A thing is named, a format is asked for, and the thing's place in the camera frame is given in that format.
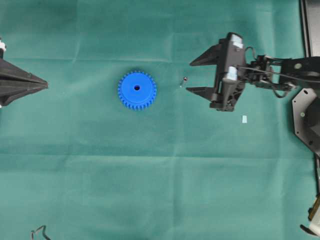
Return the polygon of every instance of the plastic gear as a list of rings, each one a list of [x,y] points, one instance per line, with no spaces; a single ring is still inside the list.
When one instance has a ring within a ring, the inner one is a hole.
[[[157,95],[153,78],[143,71],[126,74],[118,84],[118,96],[123,105],[132,110],[148,108]]]

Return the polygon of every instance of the green fabric surface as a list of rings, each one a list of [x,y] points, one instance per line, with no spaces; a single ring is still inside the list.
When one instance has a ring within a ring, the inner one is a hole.
[[[179,87],[212,86],[189,63],[228,32],[303,57],[298,0],[2,0],[0,16],[4,58],[49,82],[0,111],[1,239],[311,239],[295,94],[248,85],[223,113]],[[145,111],[118,98],[131,70],[157,83]]]

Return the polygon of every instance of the metal plate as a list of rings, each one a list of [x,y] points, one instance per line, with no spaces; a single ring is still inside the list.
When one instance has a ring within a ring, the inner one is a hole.
[[[320,56],[320,1],[300,0],[306,57]]]
[[[295,135],[315,154],[320,156],[320,136],[305,125],[306,111],[317,97],[311,88],[303,88],[292,100]]]

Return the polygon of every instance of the small white object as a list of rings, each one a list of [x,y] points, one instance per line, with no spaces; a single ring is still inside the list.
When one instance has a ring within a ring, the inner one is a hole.
[[[237,73],[238,73],[238,70],[234,66],[230,66],[229,71],[226,74],[226,78],[232,81],[236,81],[238,77]]]
[[[7,50],[6,44],[0,40],[0,49],[2,49],[4,52]]]
[[[301,63],[296,63],[296,64],[294,65],[294,68],[295,68],[295,69],[300,69],[300,68],[302,68],[302,64],[301,64]]]
[[[233,45],[240,48],[240,49],[243,49],[244,48],[244,45],[242,43],[242,38],[235,35],[235,34],[232,34],[231,36],[231,41],[233,42]]]
[[[243,116],[242,116],[242,123],[243,123],[243,124],[247,124],[247,123],[248,123],[248,118],[247,118],[246,115],[243,115]]]

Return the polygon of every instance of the cable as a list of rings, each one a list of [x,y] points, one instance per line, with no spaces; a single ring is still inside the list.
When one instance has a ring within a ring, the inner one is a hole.
[[[46,239],[46,240],[51,240],[47,235],[46,235],[46,225],[42,225],[41,227],[38,227],[37,230],[33,230],[31,231],[31,239],[34,240],[35,239],[35,235],[42,229],[42,236]]]
[[[275,89],[275,86],[271,85],[271,89],[274,93],[274,95],[278,98],[278,99],[283,99],[288,95],[288,91],[285,91],[283,95],[280,95],[279,93],[277,93],[277,90]]]
[[[251,49],[252,50],[252,56],[255,60],[257,60],[257,57],[256,57],[256,50],[252,47],[252,46],[248,46],[244,52],[246,52],[248,49]]]
[[[289,76],[289,75],[286,75],[286,74],[282,74],[282,73],[280,73],[280,72],[265,71],[265,70],[260,70],[260,69],[256,69],[256,68],[253,68],[253,67],[237,66],[237,68],[239,68],[239,69],[252,70],[252,71],[261,72],[261,73],[265,73],[265,74],[275,74],[275,75],[279,75],[279,76],[282,76],[282,77],[287,78],[287,79],[293,79],[293,80],[303,81],[303,82],[308,82],[308,83],[320,83],[320,80],[302,79],[302,78],[298,78],[298,77],[294,77],[294,76]]]

